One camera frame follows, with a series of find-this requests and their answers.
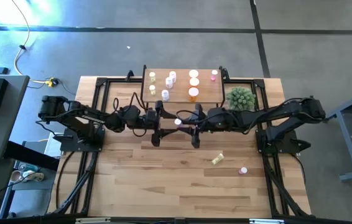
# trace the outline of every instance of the green succulent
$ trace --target green succulent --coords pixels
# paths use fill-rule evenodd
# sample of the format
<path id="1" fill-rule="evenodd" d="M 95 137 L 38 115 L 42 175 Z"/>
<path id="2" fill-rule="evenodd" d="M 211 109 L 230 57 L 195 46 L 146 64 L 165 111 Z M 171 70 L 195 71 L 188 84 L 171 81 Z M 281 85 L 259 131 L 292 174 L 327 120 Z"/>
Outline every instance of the green succulent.
<path id="1" fill-rule="evenodd" d="M 231 92 L 226 94 L 226 100 L 230 105 L 230 109 L 237 111 L 254 109 L 255 98 L 256 95 L 250 89 L 240 86 L 232 88 Z"/>

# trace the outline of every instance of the gray table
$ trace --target gray table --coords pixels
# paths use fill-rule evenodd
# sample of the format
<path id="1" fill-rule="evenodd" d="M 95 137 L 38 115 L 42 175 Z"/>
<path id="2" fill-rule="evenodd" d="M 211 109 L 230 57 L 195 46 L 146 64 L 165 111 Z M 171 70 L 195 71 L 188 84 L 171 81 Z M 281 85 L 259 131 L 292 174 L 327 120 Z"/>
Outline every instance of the gray table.
<path id="1" fill-rule="evenodd" d="M 0 78 L 4 78 L 8 82 L 0 107 L 0 159 L 10 157 L 43 168 L 57 170 L 58 159 L 9 141 L 29 77 L 25 75 L 0 75 Z"/>

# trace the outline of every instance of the potted plant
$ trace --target potted plant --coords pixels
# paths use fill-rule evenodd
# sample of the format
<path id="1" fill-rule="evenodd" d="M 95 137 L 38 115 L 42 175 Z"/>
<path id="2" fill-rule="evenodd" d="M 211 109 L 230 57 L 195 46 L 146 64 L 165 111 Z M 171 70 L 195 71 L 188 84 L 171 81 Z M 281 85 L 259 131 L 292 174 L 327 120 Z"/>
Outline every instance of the potted plant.
<path id="1" fill-rule="evenodd" d="M 231 110 L 244 111 L 253 110 L 255 107 L 256 95 L 250 89 L 237 86 L 226 94 L 226 100 Z"/>

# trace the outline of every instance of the wooden board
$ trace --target wooden board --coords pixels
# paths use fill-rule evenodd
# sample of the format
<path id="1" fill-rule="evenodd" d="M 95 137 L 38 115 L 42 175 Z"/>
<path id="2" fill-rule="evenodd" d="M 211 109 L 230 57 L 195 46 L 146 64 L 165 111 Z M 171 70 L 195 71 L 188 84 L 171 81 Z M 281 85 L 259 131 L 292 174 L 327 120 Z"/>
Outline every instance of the wooden board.
<path id="1" fill-rule="evenodd" d="M 96 77 L 81 77 L 76 100 L 91 105 L 95 83 Z M 282 103 L 284 93 L 280 79 L 267 78 L 265 84 L 269 106 Z M 226 92 L 236 85 L 227 85 Z M 112 83 L 106 111 L 112 112 L 114 97 L 119 98 L 120 105 L 128 104 L 133 92 L 140 92 L 140 87 L 139 83 Z M 101 107 L 102 94 L 98 108 Z M 203 107 L 207 110 L 214 105 L 206 104 Z M 175 113 L 180 109 L 192 110 L 193 104 L 166 103 L 165 108 Z M 161 125 L 173 127 L 174 123 L 173 120 L 163 120 Z M 201 135 L 199 149 L 191 146 L 190 136 L 180 132 L 163 138 L 161 147 L 154 147 L 150 142 L 151 133 L 148 131 L 144 137 L 137 138 L 130 130 L 106 132 L 105 145 L 96 168 L 89 216 L 271 216 L 263 163 L 257 153 L 254 131 L 246 136 L 238 133 L 205 133 Z M 219 153 L 223 153 L 225 159 L 214 166 L 210 161 Z M 59 167 L 66 156 L 62 156 Z M 65 166 L 60 184 L 61 202 L 75 185 L 80 157 L 81 153 L 74 153 Z M 285 187 L 300 207 L 310 213 L 298 162 L 290 155 L 280 155 L 280 164 Z M 238 174 L 242 166 L 248 168 L 246 175 Z M 56 184 L 48 212 L 55 210 L 55 188 Z M 277 190 L 275 195 L 277 208 L 281 211 Z M 84 196 L 85 188 L 82 189 L 79 209 Z"/>
<path id="2" fill-rule="evenodd" d="M 173 88 L 168 89 L 165 85 L 165 79 L 169 77 L 169 72 L 176 72 L 176 82 Z M 162 90 L 169 91 L 169 102 L 173 103 L 184 103 L 190 102 L 188 90 L 190 89 L 190 77 L 188 76 L 190 69 L 158 69 L 158 68 L 147 68 L 144 75 L 143 85 L 143 100 L 144 102 L 156 102 L 162 100 Z M 198 85 L 199 94 L 197 96 L 197 102 L 202 103 L 221 103 L 223 101 L 223 91 L 221 87 L 221 79 L 218 77 L 215 81 L 211 81 L 212 69 L 198 69 L 198 79 L 200 84 Z M 150 72 L 155 72 L 155 82 L 152 83 L 150 79 Z M 155 95 L 151 95 L 149 86 L 155 86 Z"/>

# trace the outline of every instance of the gray floor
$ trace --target gray floor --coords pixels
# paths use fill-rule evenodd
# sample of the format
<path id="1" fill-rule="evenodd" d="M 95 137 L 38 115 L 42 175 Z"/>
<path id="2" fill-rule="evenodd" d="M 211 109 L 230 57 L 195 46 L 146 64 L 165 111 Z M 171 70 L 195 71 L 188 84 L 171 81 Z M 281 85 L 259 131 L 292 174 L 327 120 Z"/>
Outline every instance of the gray floor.
<path id="1" fill-rule="evenodd" d="M 24 22 L 9 1 L 0 24 Z M 248 0 L 18 1 L 32 25 L 73 27 L 193 27 L 252 29 Z M 256 0 L 263 29 L 352 29 L 352 1 Z M 25 32 L 0 31 L 0 66 L 13 68 Z M 271 77 L 285 96 L 314 95 L 328 111 L 352 97 L 352 35 L 264 35 Z M 59 77 L 76 91 L 82 75 L 136 74 L 142 66 L 213 68 L 232 77 L 263 77 L 254 34 L 33 32 L 19 68 L 35 79 Z M 47 138 L 34 124 L 42 95 L 73 96 L 61 88 L 28 89 L 14 126 L 15 142 Z M 52 125 L 55 131 L 62 127 Z M 21 130 L 29 130 L 22 136 Z M 338 175 L 352 164 L 336 121 L 297 130 L 312 147 L 302 153 L 312 213 L 352 221 L 352 181 Z"/>

